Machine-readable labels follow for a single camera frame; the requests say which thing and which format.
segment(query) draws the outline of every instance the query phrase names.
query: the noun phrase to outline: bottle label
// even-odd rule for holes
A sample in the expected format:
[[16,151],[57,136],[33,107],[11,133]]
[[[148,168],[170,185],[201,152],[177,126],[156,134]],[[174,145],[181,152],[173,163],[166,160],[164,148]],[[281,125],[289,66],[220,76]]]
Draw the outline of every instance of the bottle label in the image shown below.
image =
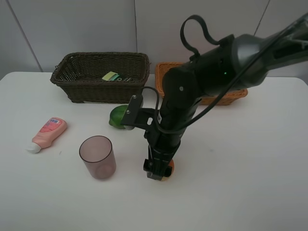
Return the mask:
[[40,132],[48,132],[57,129],[62,124],[62,121],[56,118],[51,118],[41,129]]

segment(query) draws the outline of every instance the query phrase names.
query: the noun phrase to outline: green lime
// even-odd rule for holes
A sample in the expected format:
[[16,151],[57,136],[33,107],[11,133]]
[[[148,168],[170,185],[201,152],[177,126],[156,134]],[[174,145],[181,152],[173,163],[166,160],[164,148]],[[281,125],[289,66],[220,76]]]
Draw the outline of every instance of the green lime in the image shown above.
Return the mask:
[[121,120],[124,116],[124,113],[127,110],[128,105],[121,105],[115,107],[110,113],[109,124],[118,129],[125,129],[123,125],[121,125]]

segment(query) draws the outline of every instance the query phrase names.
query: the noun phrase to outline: plastic cup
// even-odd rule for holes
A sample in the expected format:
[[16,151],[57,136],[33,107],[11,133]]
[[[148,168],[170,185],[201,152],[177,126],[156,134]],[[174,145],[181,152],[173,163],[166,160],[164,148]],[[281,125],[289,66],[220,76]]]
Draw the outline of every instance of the plastic cup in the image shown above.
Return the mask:
[[112,144],[105,136],[92,136],[83,141],[79,155],[90,174],[96,179],[109,178],[116,171]]

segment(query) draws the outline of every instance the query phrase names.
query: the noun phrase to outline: orange wicker basket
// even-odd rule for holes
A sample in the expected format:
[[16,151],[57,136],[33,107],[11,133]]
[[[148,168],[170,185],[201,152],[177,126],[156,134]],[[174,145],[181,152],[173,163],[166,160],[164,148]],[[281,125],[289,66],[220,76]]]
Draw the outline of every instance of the orange wicker basket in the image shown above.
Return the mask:
[[[179,63],[179,62],[163,62],[163,63],[158,63],[156,65],[156,69],[155,69],[155,86],[156,89],[158,90],[159,94],[164,97],[164,91],[163,91],[163,86],[162,86],[162,82],[163,82],[163,77],[165,75],[165,73],[178,65],[181,65],[183,63]],[[218,103],[217,105],[230,105],[233,101],[243,98],[248,94],[247,89],[243,89],[243,90],[238,90],[238,91],[234,91],[234,92],[230,92],[227,93]],[[215,97],[204,97],[201,101],[202,105],[209,105],[213,100],[215,99]]]

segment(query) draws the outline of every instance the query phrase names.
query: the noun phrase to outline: basket rim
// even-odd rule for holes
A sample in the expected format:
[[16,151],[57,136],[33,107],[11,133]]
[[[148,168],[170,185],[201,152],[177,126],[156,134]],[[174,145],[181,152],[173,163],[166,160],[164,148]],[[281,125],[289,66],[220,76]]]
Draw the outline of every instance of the basket rim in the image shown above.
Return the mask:
[[[131,55],[131,56],[139,56],[144,58],[145,60],[145,66],[146,66],[146,71],[144,73],[144,76],[139,81],[131,81],[131,82],[115,82],[115,81],[101,81],[100,79],[95,79],[95,80],[75,80],[75,81],[66,81],[66,80],[59,80],[56,78],[60,70],[63,68],[65,61],[72,57],[73,55],[85,55],[85,56],[95,56],[95,55],[104,55],[104,54],[111,54],[114,56],[117,55]],[[76,86],[76,85],[95,85],[95,86],[141,86],[146,83],[148,80],[150,74],[150,61],[149,57],[144,54],[144,53],[139,53],[139,52],[74,52],[74,53],[69,53],[64,58],[61,60],[61,62],[55,66],[55,70],[53,71],[51,75],[50,81],[53,84],[56,84],[57,86]]]

